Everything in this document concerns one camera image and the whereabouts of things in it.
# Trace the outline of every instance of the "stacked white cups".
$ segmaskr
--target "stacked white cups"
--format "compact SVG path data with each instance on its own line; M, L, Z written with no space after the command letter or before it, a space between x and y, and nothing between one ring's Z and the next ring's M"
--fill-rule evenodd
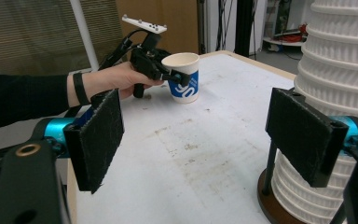
M315 0L311 10L296 91L327 116L358 117L358 0ZM327 188L314 189L279 153L271 185L292 216L306 223L329 223L354 164L352 157L339 155Z

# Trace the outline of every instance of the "white paper cup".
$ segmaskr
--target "white paper cup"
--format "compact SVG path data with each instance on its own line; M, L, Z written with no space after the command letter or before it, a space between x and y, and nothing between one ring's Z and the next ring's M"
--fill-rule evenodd
M194 102L199 97L199 60L195 53L177 53L164 58L161 63L170 70L191 75L188 86L168 81L174 101L180 104Z

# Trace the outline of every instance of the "table surface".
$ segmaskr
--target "table surface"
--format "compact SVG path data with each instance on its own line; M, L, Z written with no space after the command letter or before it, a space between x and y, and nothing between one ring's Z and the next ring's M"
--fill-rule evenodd
M72 221L269 223L257 201L267 166L273 87L295 76L228 51L202 55L200 96L177 104L168 85L122 101L125 133L103 185L80 192L70 166Z

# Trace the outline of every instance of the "brown round base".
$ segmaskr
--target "brown round base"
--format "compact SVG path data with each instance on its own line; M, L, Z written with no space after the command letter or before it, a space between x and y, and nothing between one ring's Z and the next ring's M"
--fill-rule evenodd
M266 170L264 170L257 182L257 199L260 204L261 210L263 210L264 215L268 218L269 222L272 224L275 223L293 223L293 224L304 224L304 222L296 219L290 215L281 204L275 198L272 188L269 187L269 195L264 195L262 190L264 187L264 178L266 176Z

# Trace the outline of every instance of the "black sleeve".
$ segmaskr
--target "black sleeve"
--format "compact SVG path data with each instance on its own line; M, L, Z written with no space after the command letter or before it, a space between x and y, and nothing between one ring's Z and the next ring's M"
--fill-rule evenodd
M67 110L66 78L0 75L0 127Z

